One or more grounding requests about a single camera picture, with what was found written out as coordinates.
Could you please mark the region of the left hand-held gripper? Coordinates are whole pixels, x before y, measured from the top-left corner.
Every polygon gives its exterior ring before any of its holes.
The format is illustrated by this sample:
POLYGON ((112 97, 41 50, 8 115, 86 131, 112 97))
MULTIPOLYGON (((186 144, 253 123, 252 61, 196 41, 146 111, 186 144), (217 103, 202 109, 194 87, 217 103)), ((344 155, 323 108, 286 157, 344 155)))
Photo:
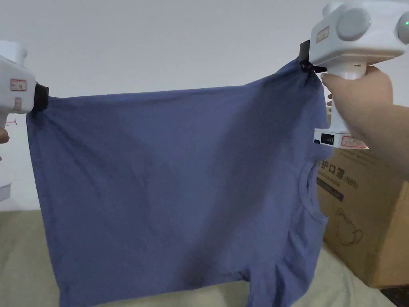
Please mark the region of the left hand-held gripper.
POLYGON ((38 198, 28 146, 26 118, 48 106, 49 88, 25 67, 27 50, 17 42, 0 42, 0 127, 10 137, 1 144, 0 198, 38 198))

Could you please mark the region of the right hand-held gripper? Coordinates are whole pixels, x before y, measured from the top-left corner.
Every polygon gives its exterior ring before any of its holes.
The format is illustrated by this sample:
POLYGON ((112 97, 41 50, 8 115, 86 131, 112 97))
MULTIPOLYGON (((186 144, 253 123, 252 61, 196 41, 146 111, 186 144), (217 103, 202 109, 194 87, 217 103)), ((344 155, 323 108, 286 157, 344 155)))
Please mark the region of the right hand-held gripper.
POLYGON ((409 5, 402 1, 333 2, 322 11, 309 40, 300 45, 303 72, 346 80, 367 67, 403 55, 409 43, 409 5))

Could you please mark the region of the person's right hand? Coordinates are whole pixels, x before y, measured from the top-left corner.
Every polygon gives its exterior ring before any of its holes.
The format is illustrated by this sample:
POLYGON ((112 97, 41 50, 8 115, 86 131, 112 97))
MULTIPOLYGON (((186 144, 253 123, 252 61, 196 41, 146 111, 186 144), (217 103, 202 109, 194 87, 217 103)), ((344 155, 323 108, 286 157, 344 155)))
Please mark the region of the person's right hand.
POLYGON ((330 91, 338 113, 354 137, 370 144, 376 138, 375 117, 393 105, 393 87, 389 76, 370 66, 361 78, 346 80, 323 73, 323 85, 330 91))

